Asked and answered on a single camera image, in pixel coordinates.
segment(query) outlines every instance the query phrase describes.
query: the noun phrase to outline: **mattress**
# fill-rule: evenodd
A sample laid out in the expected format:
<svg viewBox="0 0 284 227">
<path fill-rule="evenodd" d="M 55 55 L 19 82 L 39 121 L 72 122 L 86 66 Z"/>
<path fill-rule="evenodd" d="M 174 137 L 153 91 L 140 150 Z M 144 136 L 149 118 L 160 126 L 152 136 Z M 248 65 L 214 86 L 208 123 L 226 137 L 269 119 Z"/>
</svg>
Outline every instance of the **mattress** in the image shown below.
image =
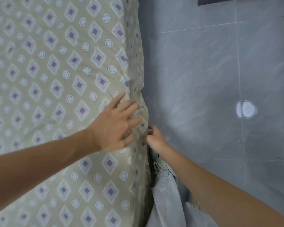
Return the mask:
<svg viewBox="0 0 284 227">
<path fill-rule="evenodd" d="M 2 210 L 0 226 L 143 225 L 151 205 L 137 15 L 138 0 L 0 0 L 0 155 L 86 128 L 124 89 L 142 118 L 132 145 L 53 175 Z"/>
</svg>

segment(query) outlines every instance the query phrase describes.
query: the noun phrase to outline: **patterned bed sheet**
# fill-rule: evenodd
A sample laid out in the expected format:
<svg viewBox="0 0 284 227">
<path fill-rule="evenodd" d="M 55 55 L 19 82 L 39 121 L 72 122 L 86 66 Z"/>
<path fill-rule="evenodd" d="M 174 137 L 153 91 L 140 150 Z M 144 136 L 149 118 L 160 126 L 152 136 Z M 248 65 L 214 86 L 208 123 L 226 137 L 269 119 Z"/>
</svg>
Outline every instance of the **patterned bed sheet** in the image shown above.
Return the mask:
<svg viewBox="0 0 284 227">
<path fill-rule="evenodd" d="M 150 174 L 137 15 L 138 0 L 0 0 L 0 155 L 84 129 L 124 89 L 142 118 L 131 146 L 53 175 L 2 210 L 0 226 L 143 225 Z"/>
</svg>

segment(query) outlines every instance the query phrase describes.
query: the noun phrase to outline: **floor tile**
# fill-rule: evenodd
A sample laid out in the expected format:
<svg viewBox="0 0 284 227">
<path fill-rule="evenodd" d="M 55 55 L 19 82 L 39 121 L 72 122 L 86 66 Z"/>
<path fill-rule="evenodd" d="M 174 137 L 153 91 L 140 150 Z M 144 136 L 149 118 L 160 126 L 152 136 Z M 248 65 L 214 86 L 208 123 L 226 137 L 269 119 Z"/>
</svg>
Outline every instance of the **floor tile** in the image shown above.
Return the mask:
<svg viewBox="0 0 284 227">
<path fill-rule="evenodd" d="M 243 120 L 245 157 L 284 160 L 284 18 L 237 26 L 242 100 L 255 106 Z"/>
<path fill-rule="evenodd" d="M 229 183 L 244 188 L 244 161 L 243 160 L 206 160 L 199 164 Z"/>
<path fill-rule="evenodd" d="M 199 6 L 199 26 L 212 26 L 235 22 L 235 1 L 224 1 Z"/>
<path fill-rule="evenodd" d="M 144 33 L 198 27 L 197 0 L 143 0 L 139 9 L 140 27 Z"/>
<path fill-rule="evenodd" d="M 284 17 L 284 0 L 236 0 L 237 22 Z"/>
<path fill-rule="evenodd" d="M 247 161 L 246 191 L 284 215 L 284 161 Z"/>
<path fill-rule="evenodd" d="M 243 158 L 235 25 L 144 38 L 150 124 L 191 159 Z"/>
</svg>

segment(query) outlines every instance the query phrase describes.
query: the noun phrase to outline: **bed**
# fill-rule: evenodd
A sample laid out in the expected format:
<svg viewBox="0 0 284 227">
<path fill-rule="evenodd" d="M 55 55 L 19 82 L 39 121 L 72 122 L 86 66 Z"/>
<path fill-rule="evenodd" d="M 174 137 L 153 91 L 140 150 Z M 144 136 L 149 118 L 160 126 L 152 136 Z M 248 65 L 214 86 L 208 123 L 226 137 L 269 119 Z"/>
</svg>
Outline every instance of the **bed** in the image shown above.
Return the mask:
<svg viewBox="0 0 284 227">
<path fill-rule="evenodd" d="M 142 118 L 131 146 L 53 175 L 2 210 L 0 226 L 144 225 L 151 177 L 137 14 L 138 0 L 0 0 L 0 155 L 84 129 L 124 89 Z"/>
</svg>

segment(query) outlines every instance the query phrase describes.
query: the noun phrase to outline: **person's left hand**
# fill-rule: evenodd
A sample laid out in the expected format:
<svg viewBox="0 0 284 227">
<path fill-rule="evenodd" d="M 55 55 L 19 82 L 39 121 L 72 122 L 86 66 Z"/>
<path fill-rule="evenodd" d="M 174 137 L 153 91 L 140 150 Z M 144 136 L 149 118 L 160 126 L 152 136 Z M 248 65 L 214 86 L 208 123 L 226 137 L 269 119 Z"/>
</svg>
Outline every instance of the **person's left hand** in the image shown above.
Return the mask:
<svg viewBox="0 0 284 227">
<path fill-rule="evenodd" d="M 130 118 L 139 109 L 139 105 L 136 103 L 136 100 L 120 103 L 124 96 L 125 92 L 119 93 L 94 122 L 87 127 L 87 131 L 91 134 L 91 141 L 98 151 L 123 149 L 135 139 L 134 133 L 127 137 L 125 135 L 141 122 L 139 117 Z"/>
</svg>

